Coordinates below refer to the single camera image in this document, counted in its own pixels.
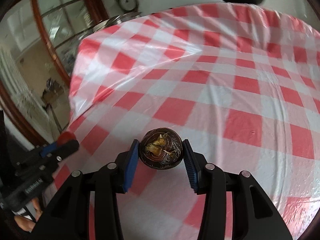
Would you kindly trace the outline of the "left hand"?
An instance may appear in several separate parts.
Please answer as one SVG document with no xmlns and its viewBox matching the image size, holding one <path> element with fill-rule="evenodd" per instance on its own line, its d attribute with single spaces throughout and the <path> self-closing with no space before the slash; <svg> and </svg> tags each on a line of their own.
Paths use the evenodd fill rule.
<svg viewBox="0 0 320 240">
<path fill-rule="evenodd" d="M 35 210 L 35 220 L 38 221 L 43 211 L 39 202 L 39 198 L 35 197 L 31 200 L 33 208 Z M 31 215 L 27 213 L 26 208 L 21 209 L 18 213 L 15 213 L 14 220 L 17 225 L 24 231 L 31 232 L 35 226 L 35 222 L 32 220 Z"/>
</svg>

